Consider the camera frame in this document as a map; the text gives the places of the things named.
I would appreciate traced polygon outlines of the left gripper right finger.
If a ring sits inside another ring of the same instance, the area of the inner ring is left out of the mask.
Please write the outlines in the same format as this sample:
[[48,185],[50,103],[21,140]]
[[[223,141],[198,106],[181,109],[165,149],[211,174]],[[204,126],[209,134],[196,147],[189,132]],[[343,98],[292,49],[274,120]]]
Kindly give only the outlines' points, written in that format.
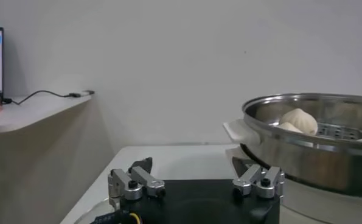
[[242,196],[255,191],[259,198],[284,197],[285,174],[280,167],[263,168],[250,159],[232,157],[232,165],[237,174],[232,184]]

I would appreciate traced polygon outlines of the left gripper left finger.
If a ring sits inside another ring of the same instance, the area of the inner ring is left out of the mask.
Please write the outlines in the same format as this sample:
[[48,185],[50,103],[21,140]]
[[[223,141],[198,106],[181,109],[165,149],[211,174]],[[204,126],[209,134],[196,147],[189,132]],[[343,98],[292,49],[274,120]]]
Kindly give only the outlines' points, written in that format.
[[135,161],[125,172],[112,169],[108,174],[108,201],[119,210],[123,203],[134,203],[144,196],[162,198],[165,196],[165,181],[151,175],[153,158]]

